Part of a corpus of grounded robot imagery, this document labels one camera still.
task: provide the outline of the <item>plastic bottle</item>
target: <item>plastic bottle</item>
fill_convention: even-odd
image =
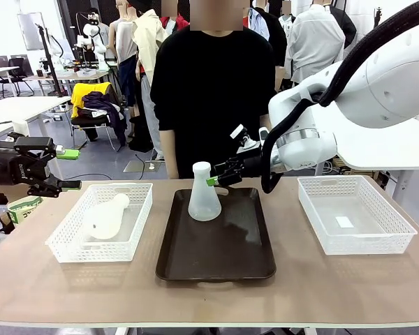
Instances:
[[[214,220],[222,212],[222,206],[213,186],[207,185],[211,165],[199,162],[193,165],[194,185],[188,212],[197,221]]]
[[[111,201],[88,208],[84,213],[85,231],[95,239],[112,239],[117,236],[129,202],[127,195],[117,194]]]

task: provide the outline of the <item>navy garment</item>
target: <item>navy garment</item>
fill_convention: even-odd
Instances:
[[[113,128],[115,135],[118,137],[120,145],[123,147],[126,145],[125,130],[127,129],[126,116],[124,112],[121,112],[123,119],[119,118],[117,109],[112,105],[108,94],[102,94],[101,92],[91,92],[82,98],[84,101],[84,108],[93,108],[97,110],[105,110],[110,120],[110,126]]]
[[[119,65],[119,82],[121,83],[121,91],[125,95],[127,105],[135,106],[135,70],[137,68],[137,56],[134,55],[129,59],[121,62]]]

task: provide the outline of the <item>black pole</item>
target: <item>black pole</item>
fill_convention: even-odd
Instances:
[[[50,51],[48,51],[47,41],[45,40],[45,32],[42,26],[39,26],[38,24],[36,24],[36,26],[39,28],[39,34],[41,35],[41,38],[42,38],[43,49],[45,49],[45,56],[47,57],[48,66],[50,67],[50,71],[51,71],[51,76],[53,77],[53,80],[54,80],[54,87],[57,91],[57,96],[59,98],[62,98],[63,95],[61,92],[61,87],[59,86],[59,81],[57,80],[56,71],[54,70]]]

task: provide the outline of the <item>chair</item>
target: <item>chair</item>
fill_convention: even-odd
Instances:
[[[20,96],[20,94],[22,93],[20,91],[20,86],[19,86],[19,82],[24,82],[28,88],[31,90],[31,92],[33,92],[32,95],[34,95],[34,90],[28,85],[27,82],[25,82],[23,80],[23,78],[28,77],[27,74],[25,73],[24,69],[23,69],[23,62],[24,59],[23,58],[11,58],[8,62],[8,66],[18,66],[19,68],[16,68],[14,70],[10,70],[9,74],[11,75],[11,83],[9,82],[8,79],[2,78],[0,77],[0,84],[1,84],[1,95],[3,96],[3,98],[5,98],[5,89],[4,89],[4,85],[5,84],[13,84],[15,87],[15,90],[17,92],[17,96]]]
[[[118,95],[115,92],[115,89],[113,88],[112,85],[109,85],[109,87],[107,88],[106,94],[109,94],[109,98],[110,98],[110,102],[120,106],[120,108],[122,108],[122,104],[121,102],[118,100]],[[109,142],[110,145],[112,146],[112,149],[115,152],[118,152],[119,150],[116,150],[115,147],[113,146],[112,143],[112,139],[110,138],[110,134],[109,134],[109,128],[110,127],[110,122],[107,118],[107,116],[102,116],[102,117],[97,117],[95,119],[89,119],[86,117],[81,117],[81,116],[77,116],[71,119],[71,128],[73,130],[73,148],[76,148],[76,143],[75,143],[75,131],[81,131],[84,130],[85,133],[87,134],[85,137],[85,142],[82,143],[79,146],[79,150],[81,150],[81,148],[83,148],[83,146],[85,146],[88,143],[88,136],[89,135],[94,135],[96,134],[96,129],[98,128],[105,128],[105,131],[107,132],[107,136],[109,138]]]

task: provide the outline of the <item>white label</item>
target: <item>white label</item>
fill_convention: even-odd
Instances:
[[[354,225],[347,216],[336,216],[335,218],[341,228],[354,228]]]

